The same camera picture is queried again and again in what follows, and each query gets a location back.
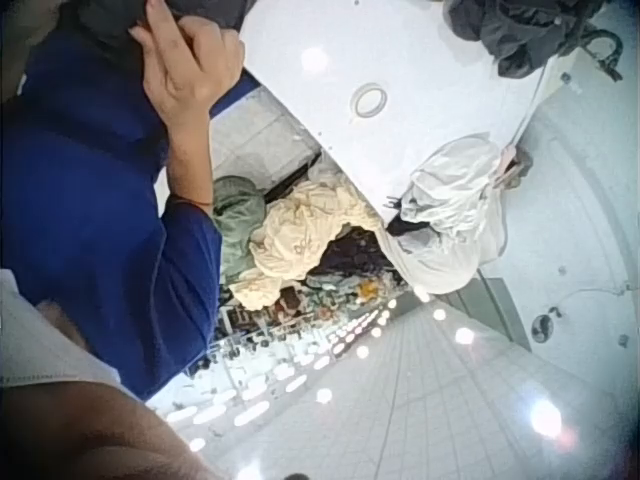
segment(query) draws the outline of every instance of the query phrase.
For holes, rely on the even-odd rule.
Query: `white wall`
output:
[[[234,428],[227,416],[178,431],[210,440],[211,464],[233,475],[254,465],[265,480],[602,478],[620,433],[611,395],[449,307],[436,322],[433,308],[363,335],[366,359],[350,350],[254,424]],[[475,332],[471,346],[453,340],[462,326]],[[315,402],[319,388],[332,390],[329,404]],[[562,413],[556,440],[531,427],[540,399]]]
[[[537,315],[558,306],[563,317],[534,353],[613,393],[622,408],[637,402],[638,74],[637,16],[615,4],[597,23],[625,44],[614,84],[579,53],[563,87],[541,105],[522,143],[534,167],[505,195],[508,245],[483,267],[502,277],[527,333]],[[629,346],[618,345],[628,335]]]

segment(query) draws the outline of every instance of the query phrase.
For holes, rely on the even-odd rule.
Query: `white table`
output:
[[[486,132],[519,138],[541,96],[540,70],[497,76],[480,43],[451,33],[427,0],[260,0],[245,20],[246,67],[304,125],[389,221],[387,197],[444,143]],[[373,118],[352,109],[375,83],[387,94]]]

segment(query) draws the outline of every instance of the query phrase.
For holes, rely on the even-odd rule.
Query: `white tiled floor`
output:
[[[259,87],[215,117],[209,126],[213,176],[239,175],[269,189],[320,151],[287,110]],[[169,196],[163,171],[156,184],[160,211]]]
[[[231,474],[254,463],[264,480],[602,478],[618,433],[611,397],[459,312],[436,322],[432,308],[390,322],[381,338],[363,334],[366,359],[351,350],[259,424],[231,427],[205,458]],[[453,341],[461,326],[473,345]],[[315,402],[319,388],[332,390],[329,404]],[[562,412],[556,440],[531,427],[541,398]]]

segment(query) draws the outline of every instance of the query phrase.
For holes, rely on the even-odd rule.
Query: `blue sleeve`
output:
[[[161,357],[167,363],[158,372],[164,378],[156,390],[208,346],[217,318],[222,248],[220,233],[198,207],[168,202],[162,223],[166,239],[151,305],[156,347],[164,350]]]

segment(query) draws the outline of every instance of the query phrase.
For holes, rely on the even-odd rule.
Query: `ceiling light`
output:
[[[277,380],[285,380],[292,377],[296,373],[296,369],[288,363],[282,363],[273,369],[273,373],[276,375]]]
[[[433,311],[433,318],[441,322],[445,318],[447,318],[447,312],[443,308],[436,308]]]
[[[548,400],[538,401],[531,409],[531,425],[540,435],[556,438],[562,431],[560,410]]]
[[[180,420],[184,420],[185,418],[195,415],[197,411],[198,407],[187,407],[182,410],[176,410],[175,412],[171,412],[167,415],[167,422],[179,422]]]
[[[204,438],[194,438],[189,442],[189,449],[192,452],[199,452],[206,444],[207,442],[204,441]]]
[[[307,376],[306,375],[300,375],[293,382],[291,382],[289,385],[287,385],[285,387],[284,391],[287,392],[287,393],[291,393],[306,381],[307,381]]]
[[[249,465],[238,472],[236,480],[262,480],[262,475],[256,465]]]
[[[300,60],[302,68],[308,73],[322,73],[329,65],[329,57],[321,47],[307,48]]]
[[[471,345],[475,334],[466,327],[459,328],[456,331],[456,342],[460,345]]]
[[[418,297],[418,299],[420,299],[420,301],[423,303],[427,303],[429,300],[431,300],[431,297],[427,293],[427,290],[420,285],[416,285],[415,287],[413,287],[413,293],[415,293],[416,297]]]
[[[213,403],[226,403],[236,395],[238,395],[238,391],[233,388],[222,393],[217,393],[213,397]]]
[[[246,425],[251,420],[254,420],[257,417],[259,417],[260,415],[262,415],[268,409],[269,409],[269,402],[268,401],[264,400],[262,402],[256,403],[254,406],[252,406],[251,408],[248,408],[247,410],[242,412],[240,415],[238,415],[233,420],[233,424],[236,427],[241,427],[243,425]]]
[[[326,405],[333,398],[333,393],[328,388],[321,388],[316,393],[316,402]]]
[[[358,355],[358,358],[362,358],[364,360],[369,356],[369,347],[365,345],[358,347],[358,349],[356,350],[356,355]]]
[[[214,405],[213,407],[209,407],[198,415],[193,417],[194,425],[202,425],[203,423],[210,422],[214,418],[218,418],[220,415],[224,414],[227,411],[227,407],[224,405]]]
[[[249,388],[242,392],[242,399],[244,401],[253,400],[259,395],[262,395],[267,390],[267,384],[263,383],[262,385],[258,385],[254,388]]]
[[[331,358],[329,357],[329,355],[325,355],[313,365],[313,368],[314,370],[320,370],[321,368],[324,368],[327,365],[329,365],[330,361],[331,361]]]
[[[298,363],[303,367],[309,365],[311,362],[313,362],[313,355],[302,355],[298,359]]]

